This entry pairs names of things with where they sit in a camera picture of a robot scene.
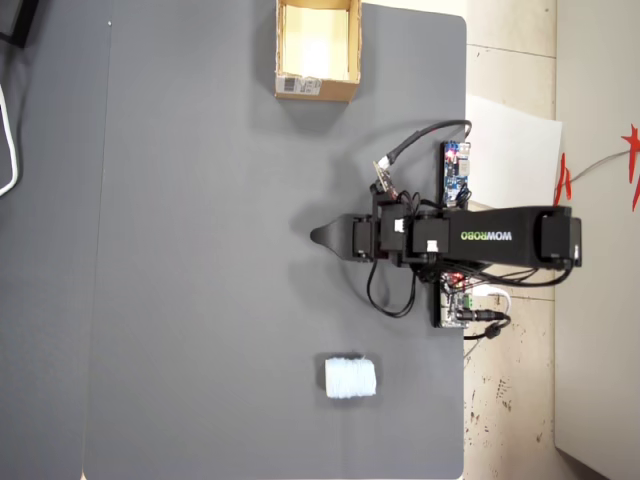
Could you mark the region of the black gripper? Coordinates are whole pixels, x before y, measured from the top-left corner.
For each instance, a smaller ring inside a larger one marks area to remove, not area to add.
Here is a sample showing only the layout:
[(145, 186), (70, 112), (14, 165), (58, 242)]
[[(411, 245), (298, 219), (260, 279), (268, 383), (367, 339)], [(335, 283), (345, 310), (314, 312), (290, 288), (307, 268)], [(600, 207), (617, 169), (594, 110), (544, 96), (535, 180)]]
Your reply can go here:
[(405, 247), (408, 205), (389, 192), (371, 188), (371, 213), (343, 214), (314, 228), (310, 239), (339, 258), (360, 262), (390, 260)]

